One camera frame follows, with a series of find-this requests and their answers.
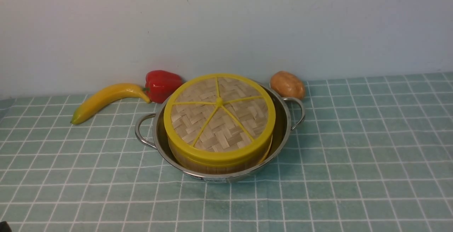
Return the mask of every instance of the stainless steel pot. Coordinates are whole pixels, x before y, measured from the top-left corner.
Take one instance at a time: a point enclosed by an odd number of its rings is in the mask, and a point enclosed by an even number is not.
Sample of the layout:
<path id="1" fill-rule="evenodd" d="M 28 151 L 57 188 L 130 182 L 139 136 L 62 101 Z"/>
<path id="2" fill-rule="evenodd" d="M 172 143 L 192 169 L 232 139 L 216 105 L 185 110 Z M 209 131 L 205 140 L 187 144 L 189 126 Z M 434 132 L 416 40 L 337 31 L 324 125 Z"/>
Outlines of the stainless steel pot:
<path id="1" fill-rule="evenodd" d="M 271 88 L 267 88 L 262 84 L 259 84 L 259 85 L 261 85 L 261 87 L 263 87 L 269 93 L 270 97 L 272 98 L 277 116 L 276 116 L 273 140 L 272 140 L 272 145 L 270 147 L 269 156 L 265 159 L 265 161 L 263 161 L 260 164 L 257 164 L 256 166 L 254 166 L 252 168 L 243 170 L 241 172 L 231 173 L 231 174 L 202 174 L 199 172 L 194 172 L 189 169 L 186 169 L 185 167 L 178 164 L 178 162 L 176 161 L 176 159 L 174 158 L 174 156 L 170 150 L 170 147 L 168 146 L 167 132 L 165 131 L 165 128 L 164 128 L 163 115 L 164 115 L 165 105 L 166 105 L 168 99 L 165 100 L 165 102 L 162 104 L 162 108 L 159 112 L 147 114 L 147 115 L 141 117 L 137 121 L 136 127 L 135 127 L 136 137 L 144 145 L 157 149 L 157 151 L 159 151 L 160 155 L 162 155 L 162 157 L 168 163 L 170 163 L 173 167 L 181 170 L 184 174 L 191 176 L 195 179 L 204 180 L 206 182 L 237 182 L 237 181 L 243 180 L 246 177 L 256 174 L 267 163 L 272 161 L 280 153 L 283 146 L 285 146 L 290 132 L 292 130 L 294 130 L 301 122 L 303 122 L 305 120 L 305 109 L 304 109 L 304 105 L 302 104 L 302 102 L 300 100 L 298 100 L 296 98 L 290 98 L 290 97 L 281 98 Z M 291 115 L 290 115 L 288 106 L 285 103 L 286 101 L 295 102 L 301 109 L 301 118 L 293 126 L 291 126 Z M 155 117 L 155 119 L 154 119 L 152 127 L 153 127 L 153 139 L 155 142 L 152 143 L 142 137 L 142 135 L 140 133 L 140 125 L 146 119 L 150 119 L 150 118 L 154 118 L 154 117 Z"/>

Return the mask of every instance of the red bell pepper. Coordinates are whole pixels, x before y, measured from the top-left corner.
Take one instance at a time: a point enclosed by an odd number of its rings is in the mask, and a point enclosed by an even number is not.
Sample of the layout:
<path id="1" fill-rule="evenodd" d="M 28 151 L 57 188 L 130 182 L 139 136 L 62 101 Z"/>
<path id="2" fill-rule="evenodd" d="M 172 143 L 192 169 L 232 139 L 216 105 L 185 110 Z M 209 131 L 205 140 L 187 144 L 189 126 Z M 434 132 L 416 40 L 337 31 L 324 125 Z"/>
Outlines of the red bell pepper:
<path id="1" fill-rule="evenodd" d="M 164 70 L 154 70 L 146 74 L 144 92 L 155 103 L 163 103 L 183 84 L 183 79 Z"/>

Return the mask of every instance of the potato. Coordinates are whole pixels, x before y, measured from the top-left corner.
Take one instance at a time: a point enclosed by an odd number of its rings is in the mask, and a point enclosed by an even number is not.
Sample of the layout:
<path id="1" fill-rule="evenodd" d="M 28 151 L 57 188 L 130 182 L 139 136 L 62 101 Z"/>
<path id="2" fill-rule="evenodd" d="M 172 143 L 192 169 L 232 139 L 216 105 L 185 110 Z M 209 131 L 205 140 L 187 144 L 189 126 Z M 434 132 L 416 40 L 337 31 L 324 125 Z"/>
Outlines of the potato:
<path id="1" fill-rule="evenodd" d="M 270 88 L 281 97 L 294 97 L 300 100 L 305 97 L 304 83 L 286 71 L 279 71 L 270 78 Z"/>

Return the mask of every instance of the white wall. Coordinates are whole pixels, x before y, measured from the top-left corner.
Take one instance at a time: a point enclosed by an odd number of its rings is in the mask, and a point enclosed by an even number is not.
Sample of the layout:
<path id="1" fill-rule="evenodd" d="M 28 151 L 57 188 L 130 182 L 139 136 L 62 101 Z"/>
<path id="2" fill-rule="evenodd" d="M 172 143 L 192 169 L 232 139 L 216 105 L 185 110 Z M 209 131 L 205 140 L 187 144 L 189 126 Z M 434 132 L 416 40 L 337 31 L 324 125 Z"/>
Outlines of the white wall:
<path id="1" fill-rule="evenodd" d="M 453 0 L 0 0 L 0 99 L 143 84 L 153 69 L 453 70 Z"/>

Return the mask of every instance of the yellow spoke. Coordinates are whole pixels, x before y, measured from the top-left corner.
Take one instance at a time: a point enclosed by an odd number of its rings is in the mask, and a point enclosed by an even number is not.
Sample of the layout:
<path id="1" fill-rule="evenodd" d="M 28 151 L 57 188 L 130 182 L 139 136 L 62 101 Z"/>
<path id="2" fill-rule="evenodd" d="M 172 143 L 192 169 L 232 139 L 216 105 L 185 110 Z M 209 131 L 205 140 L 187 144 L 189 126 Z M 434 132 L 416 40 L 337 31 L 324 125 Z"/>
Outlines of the yellow spoke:
<path id="1" fill-rule="evenodd" d="M 219 79 L 216 77 L 217 98 L 220 98 Z"/>
<path id="2" fill-rule="evenodd" d="M 176 102 L 176 103 L 173 103 L 173 105 L 175 105 L 175 104 L 212 104 L 213 106 L 215 106 L 216 103 L 194 101 L 194 102 Z"/>
<path id="3" fill-rule="evenodd" d="M 209 123 L 209 121 L 211 121 L 212 117 L 214 117 L 214 114 L 216 114 L 217 110 L 219 109 L 218 106 L 215 107 L 214 111 L 212 111 L 212 113 L 209 115 L 209 117 L 207 118 L 207 120 L 205 121 L 205 123 L 203 124 L 203 126 L 201 127 L 197 137 L 195 138 L 194 142 L 191 144 L 192 147 L 195 146 L 195 144 L 197 143 L 198 139 L 200 138 L 201 134 L 203 133 L 204 129 L 207 127 L 207 124 Z"/>
<path id="4" fill-rule="evenodd" d="M 225 106 L 222 106 L 222 108 L 225 110 L 226 114 L 228 114 L 239 125 L 239 127 L 246 133 L 246 135 L 253 141 L 254 138 L 252 137 L 252 135 L 250 135 L 250 133 L 247 131 L 247 129 L 244 127 L 244 125 L 242 125 L 242 123 L 236 118 L 236 116 L 234 116 L 230 111 L 228 111 L 228 109 L 226 109 Z"/>
<path id="5" fill-rule="evenodd" d="M 246 101 L 246 100 L 252 100 L 252 99 L 258 99 L 258 98 L 263 98 L 263 96 L 256 95 L 256 96 L 249 96 L 249 97 L 244 97 L 244 98 L 238 98 L 238 99 L 226 101 L 225 104 L 227 104 L 227 103 L 234 103 L 234 102 L 240 102 L 240 101 Z"/>

